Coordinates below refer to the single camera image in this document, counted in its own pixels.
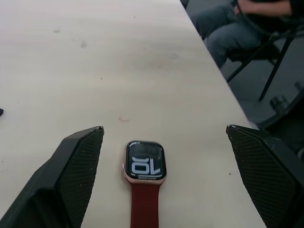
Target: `jeans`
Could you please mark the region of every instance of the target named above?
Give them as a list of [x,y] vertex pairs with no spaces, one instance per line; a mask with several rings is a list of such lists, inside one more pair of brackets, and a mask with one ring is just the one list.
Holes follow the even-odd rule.
[[232,4],[207,9],[190,17],[202,39],[207,38],[207,49],[221,68],[232,50],[250,50],[261,45],[261,34],[242,16],[234,14]]

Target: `gray floor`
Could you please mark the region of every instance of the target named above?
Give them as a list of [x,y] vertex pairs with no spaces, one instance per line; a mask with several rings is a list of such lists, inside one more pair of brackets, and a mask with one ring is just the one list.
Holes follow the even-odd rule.
[[[229,0],[190,0],[187,13],[193,15],[206,7],[227,1]],[[282,47],[283,44],[283,40],[277,43],[279,47]],[[302,80],[304,76],[303,59],[304,38],[300,38],[291,44],[262,102],[259,102],[258,98],[272,70],[270,63],[253,61],[229,83],[232,92],[251,122],[259,123],[274,115],[269,106],[272,97],[284,95],[289,102],[294,99],[297,95],[294,83]],[[224,77],[229,76],[239,65],[240,63],[232,63],[228,60],[221,70]]]

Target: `watch screen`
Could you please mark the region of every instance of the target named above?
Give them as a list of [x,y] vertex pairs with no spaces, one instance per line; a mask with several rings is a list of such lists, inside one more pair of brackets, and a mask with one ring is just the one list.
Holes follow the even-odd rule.
[[163,179],[167,173],[163,147],[155,142],[128,143],[125,171],[134,179]]

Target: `person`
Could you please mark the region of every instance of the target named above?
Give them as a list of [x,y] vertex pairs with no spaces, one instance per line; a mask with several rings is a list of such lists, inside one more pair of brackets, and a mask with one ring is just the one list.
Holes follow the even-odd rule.
[[[243,14],[270,33],[282,31],[282,16],[302,16],[304,0],[238,0]],[[231,50],[250,50],[261,45],[262,34],[240,15],[239,8],[231,2],[207,9],[190,17],[196,30],[207,38],[207,48],[221,68]]]

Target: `table surface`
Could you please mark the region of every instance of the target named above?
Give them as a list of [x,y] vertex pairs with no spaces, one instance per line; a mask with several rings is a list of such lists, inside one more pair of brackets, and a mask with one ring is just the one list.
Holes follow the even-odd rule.
[[248,122],[179,0],[4,0],[0,18],[0,217],[64,137],[103,125],[82,227],[130,226],[131,140],[165,149],[161,228],[264,227],[225,133]]

